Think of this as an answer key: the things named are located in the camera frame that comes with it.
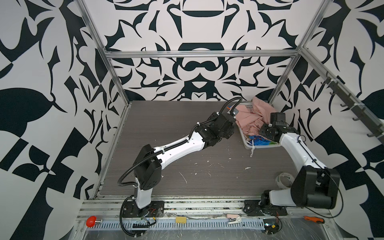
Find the pink shorts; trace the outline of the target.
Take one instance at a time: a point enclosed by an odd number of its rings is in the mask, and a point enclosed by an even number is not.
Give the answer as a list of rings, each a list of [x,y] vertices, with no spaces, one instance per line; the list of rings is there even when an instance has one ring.
[[[271,113],[277,112],[274,107],[257,97],[253,97],[251,109],[245,105],[238,105],[236,110],[239,111],[236,115],[236,123],[248,136],[258,136],[263,124],[270,124]]]

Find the white plastic basket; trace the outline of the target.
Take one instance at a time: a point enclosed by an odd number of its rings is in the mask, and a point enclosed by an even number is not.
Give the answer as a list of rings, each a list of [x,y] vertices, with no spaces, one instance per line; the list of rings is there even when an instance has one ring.
[[[248,102],[242,102],[240,103],[240,105],[244,105],[246,106],[246,108],[248,110],[252,110],[253,109],[253,103],[248,101]],[[281,145],[279,143],[276,143],[276,142],[270,142],[268,145],[252,145],[253,142],[250,142],[248,140],[248,137],[247,135],[245,135],[242,131],[242,129],[240,127],[238,127],[238,132],[240,133],[240,136],[241,136],[241,139],[242,139],[242,142],[243,142],[243,145],[245,147],[246,150],[252,150],[252,149],[268,149],[268,148],[276,148],[276,147],[280,147]]]

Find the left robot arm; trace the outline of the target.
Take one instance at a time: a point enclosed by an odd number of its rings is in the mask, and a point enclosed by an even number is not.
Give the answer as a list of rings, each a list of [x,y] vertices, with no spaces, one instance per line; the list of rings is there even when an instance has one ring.
[[[197,123],[184,138],[155,148],[145,145],[133,165],[119,178],[118,185],[134,186],[136,207],[145,209],[151,204],[153,188],[162,179],[162,170],[186,155],[229,139],[234,133],[236,114],[235,110],[215,112],[207,121]]]

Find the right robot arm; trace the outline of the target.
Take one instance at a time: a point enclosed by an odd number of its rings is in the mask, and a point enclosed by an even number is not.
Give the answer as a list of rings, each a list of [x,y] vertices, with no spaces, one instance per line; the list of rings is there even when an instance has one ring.
[[[305,144],[305,137],[286,123],[263,124],[260,135],[277,142],[293,160],[298,174],[284,190],[266,190],[261,206],[334,209],[339,196],[340,174],[326,167]]]

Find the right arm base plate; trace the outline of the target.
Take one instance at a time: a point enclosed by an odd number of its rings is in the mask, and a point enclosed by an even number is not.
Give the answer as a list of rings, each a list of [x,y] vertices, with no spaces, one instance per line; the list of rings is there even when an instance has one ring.
[[[285,207],[272,205],[261,206],[259,202],[260,200],[245,200],[243,212],[249,217],[288,215]]]

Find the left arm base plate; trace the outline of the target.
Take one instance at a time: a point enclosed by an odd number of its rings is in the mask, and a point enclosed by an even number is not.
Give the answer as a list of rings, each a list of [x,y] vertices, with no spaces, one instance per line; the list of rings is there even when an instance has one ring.
[[[152,201],[148,206],[140,209],[135,201],[127,201],[122,205],[122,218],[156,217],[164,213],[164,201]]]

